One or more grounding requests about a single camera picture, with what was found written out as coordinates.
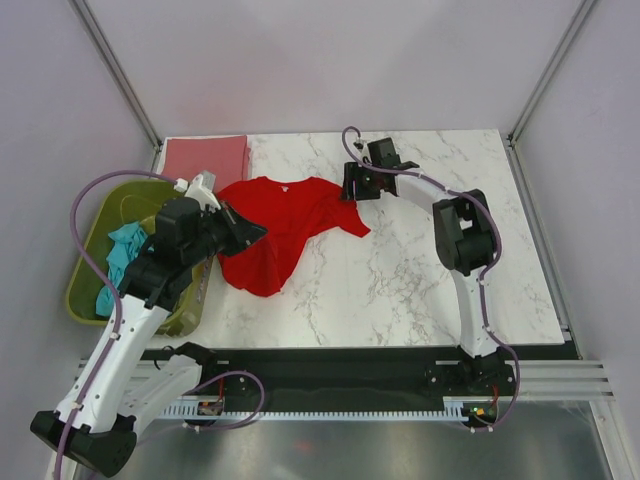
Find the red t shirt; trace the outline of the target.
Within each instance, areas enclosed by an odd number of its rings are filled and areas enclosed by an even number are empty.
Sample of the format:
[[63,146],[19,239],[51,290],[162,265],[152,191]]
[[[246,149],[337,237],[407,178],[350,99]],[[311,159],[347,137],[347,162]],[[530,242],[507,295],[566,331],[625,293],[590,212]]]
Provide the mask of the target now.
[[310,238],[333,228],[365,237],[370,229],[356,204],[342,200],[341,194],[339,185],[318,177],[283,183],[262,176],[221,190],[221,200],[267,229],[267,235],[248,250],[218,256],[226,282],[269,297],[291,277]]

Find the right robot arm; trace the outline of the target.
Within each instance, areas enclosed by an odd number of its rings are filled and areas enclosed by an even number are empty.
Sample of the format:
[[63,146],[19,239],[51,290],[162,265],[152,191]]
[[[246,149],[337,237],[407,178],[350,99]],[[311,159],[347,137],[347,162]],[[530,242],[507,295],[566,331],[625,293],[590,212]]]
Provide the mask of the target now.
[[433,217],[435,248],[451,273],[461,322],[458,381],[477,394],[503,375],[501,343],[488,319],[487,275],[502,253],[501,237],[480,190],[458,192],[429,178],[417,164],[384,169],[362,161],[344,164],[342,198],[376,200],[390,193]]

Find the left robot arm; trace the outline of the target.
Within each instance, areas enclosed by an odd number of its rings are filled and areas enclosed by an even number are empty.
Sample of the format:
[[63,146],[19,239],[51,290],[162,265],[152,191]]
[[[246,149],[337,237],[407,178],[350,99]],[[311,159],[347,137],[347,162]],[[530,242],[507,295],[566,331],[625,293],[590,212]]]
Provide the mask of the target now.
[[201,205],[188,197],[168,200],[154,223],[127,266],[111,318],[82,374],[55,409],[37,412],[30,425],[58,457],[107,478],[125,466],[143,431],[173,400],[218,385],[212,354],[186,343],[141,387],[125,392],[149,340],[191,285],[193,269],[217,254],[237,255],[267,234],[227,204]]

